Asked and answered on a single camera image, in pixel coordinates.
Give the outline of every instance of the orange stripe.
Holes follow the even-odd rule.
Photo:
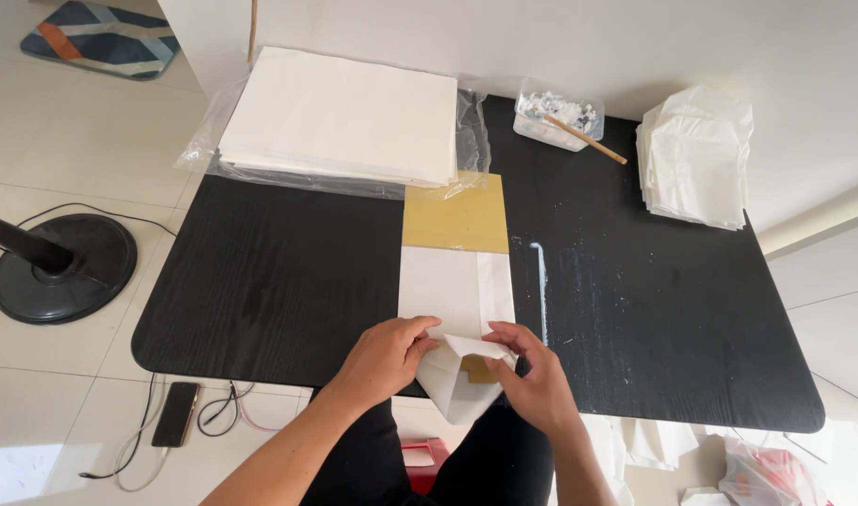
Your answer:
[[[41,36],[47,40],[48,44],[51,44],[51,49],[53,52],[57,53],[63,60],[74,60],[76,58],[82,58],[82,53],[76,49],[69,39],[66,38],[66,35],[63,35],[63,32],[60,28],[55,24],[51,24],[50,22],[42,22],[38,26],[38,32],[41,33]]]

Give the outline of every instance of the hand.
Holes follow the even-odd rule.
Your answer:
[[[440,318],[417,316],[383,321],[368,329],[325,390],[363,412],[397,394],[413,381],[423,355],[439,346],[426,332],[437,325]]]
[[[521,378],[503,360],[485,357],[485,363],[497,374],[516,412],[549,438],[569,432],[576,422],[581,423],[557,354],[522,325],[506,321],[490,321],[488,325],[493,332],[482,336],[483,340],[502,344],[525,356],[532,366],[529,374]]]

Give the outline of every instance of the person's lap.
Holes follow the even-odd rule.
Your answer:
[[[513,408],[495,405],[441,466],[427,500],[410,489],[389,399],[344,433],[301,504],[541,505],[553,474],[547,437]]]

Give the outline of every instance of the black wood grain tabletop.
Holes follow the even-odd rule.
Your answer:
[[[636,121],[606,120],[603,143],[628,158],[621,166],[516,134],[513,100],[489,97],[484,110],[516,318],[547,335],[581,411],[822,427],[750,225],[648,213]],[[135,360],[162,373],[324,385],[360,332],[397,314],[402,216],[400,201],[204,177],[135,330]],[[425,396],[415,384],[402,394]]]

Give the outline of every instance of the red stool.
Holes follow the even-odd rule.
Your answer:
[[[416,493],[425,495],[435,484],[435,477],[438,476],[438,470],[441,465],[448,459],[450,451],[444,444],[441,438],[427,439],[422,443],[408,443],[401,445],[401,450],[410,450],[416,448],[426,448],[429,450],[429,456],[433,462],[429,466],[407,466],[407,477],[410,478],[410,487]]]

